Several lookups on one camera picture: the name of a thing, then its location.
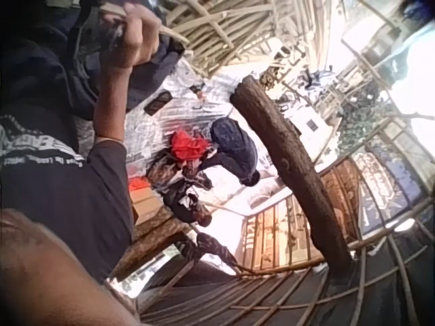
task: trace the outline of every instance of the hand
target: hand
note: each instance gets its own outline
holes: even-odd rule
[[[126,3],[125,29],[121,44],[111,52],[101,54],[103,68],[131,70],[134,66],[151,60],[158,49],[158,32],[162,22],[149,9],[139,4]],[[104,15],[104,21],[119,20],[114,15]]]

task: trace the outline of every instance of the orange object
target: orange object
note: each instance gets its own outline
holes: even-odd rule
[[[192,137],[184,130],[177,130],[171,139],[172,154],[180,161],[201,158],[210,142],[202,137]]]
[[[133,190],[138,190],[142,188],[148,188],[150,183],[145,177],[134,177],[128,180],[128,190],[132,192]]]

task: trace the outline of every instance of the dark blue jacket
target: dark blue jacket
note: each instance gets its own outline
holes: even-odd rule
[[[239,123],[229,117],[221,117],[211,125],[210,134],[219,147],[214,156],[201,164],[201,169],[222,165],[239,180],[250,178],[257,167],[257,148]]]

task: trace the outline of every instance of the tree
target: tree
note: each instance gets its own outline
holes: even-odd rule
[[[230,102],[260,137],[283,182],[293,191],[311,226],[313,244],[335,274],[346,273],[351,257],[321,179],[293,124],[284,120],[262,86],[247,76]]]

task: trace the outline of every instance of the wrist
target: wrist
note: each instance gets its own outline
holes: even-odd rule
[[[120,67],[103,67],[103,77],[130,77],[133,67],[120,68]]]

